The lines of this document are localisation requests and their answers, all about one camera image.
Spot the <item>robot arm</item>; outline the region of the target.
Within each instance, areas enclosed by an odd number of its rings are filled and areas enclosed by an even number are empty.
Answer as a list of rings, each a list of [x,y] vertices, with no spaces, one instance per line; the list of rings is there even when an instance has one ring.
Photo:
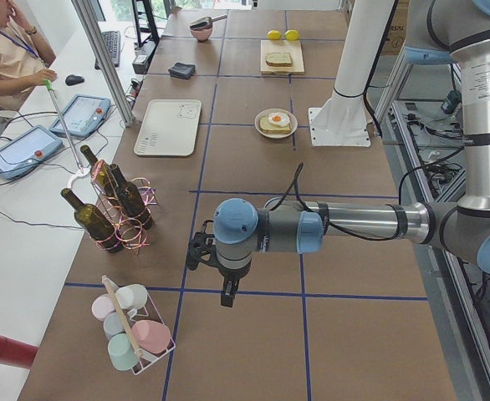
[[[210,257],[223,277],[224,307],[233,304],[255,251],[316,252],[328,235],[429,244],[490,274],[490,1],[412,2],[406,45],[419,57],[446,51],[461,70],[464,196],[408,206],[273,200],[262,209],[225,200],[214,214]]]

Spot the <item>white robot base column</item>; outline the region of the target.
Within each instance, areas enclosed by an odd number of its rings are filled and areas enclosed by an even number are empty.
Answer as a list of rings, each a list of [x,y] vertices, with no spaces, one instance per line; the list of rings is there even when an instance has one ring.
[[[333,98],[356,99],[366,91],[397,3],[393,0],[355,2],[334,81]]]

